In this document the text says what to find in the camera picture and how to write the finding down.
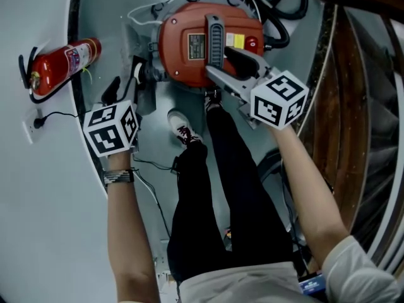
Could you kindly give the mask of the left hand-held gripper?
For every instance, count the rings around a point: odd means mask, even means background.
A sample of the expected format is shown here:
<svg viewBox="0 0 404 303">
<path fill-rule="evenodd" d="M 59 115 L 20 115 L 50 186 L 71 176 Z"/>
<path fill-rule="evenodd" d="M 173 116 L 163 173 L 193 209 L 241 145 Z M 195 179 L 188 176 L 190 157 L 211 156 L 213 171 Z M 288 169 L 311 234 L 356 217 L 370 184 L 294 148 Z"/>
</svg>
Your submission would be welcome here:
<svg viewBox="0 0 404 303">
<path fill-rule="evenodd" d="M 138 103 L 138 80 L 135 76 L 128 79 L 122 102 L 116 103 L 120 84 L 116 76 L 102 94 L 101 103 L 109 106 L 85 114 L 83 133 L 98 158 L 128 151 L 139 129 L 134 105 Z"/>
</svg>

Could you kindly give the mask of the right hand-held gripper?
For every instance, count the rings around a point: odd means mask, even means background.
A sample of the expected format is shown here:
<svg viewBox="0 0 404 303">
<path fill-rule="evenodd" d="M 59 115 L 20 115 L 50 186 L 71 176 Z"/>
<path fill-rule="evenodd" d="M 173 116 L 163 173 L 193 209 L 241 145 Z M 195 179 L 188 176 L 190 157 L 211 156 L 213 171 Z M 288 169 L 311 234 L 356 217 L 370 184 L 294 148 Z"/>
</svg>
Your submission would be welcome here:
<svg viewBox="0 0 404 303">
<path fill-rule="evenodd" d="M 271 72 L 271 66 L 262 56 L 245 49 L 226 47 L 224 54 L 235 69 L 235 76 L 207 65 L 207 77 L 244 101 L 238 111 L 253 129 L 265 123 L 282 130 L 301 116 L 309 88 L 290 71 Z"/>
</svg>

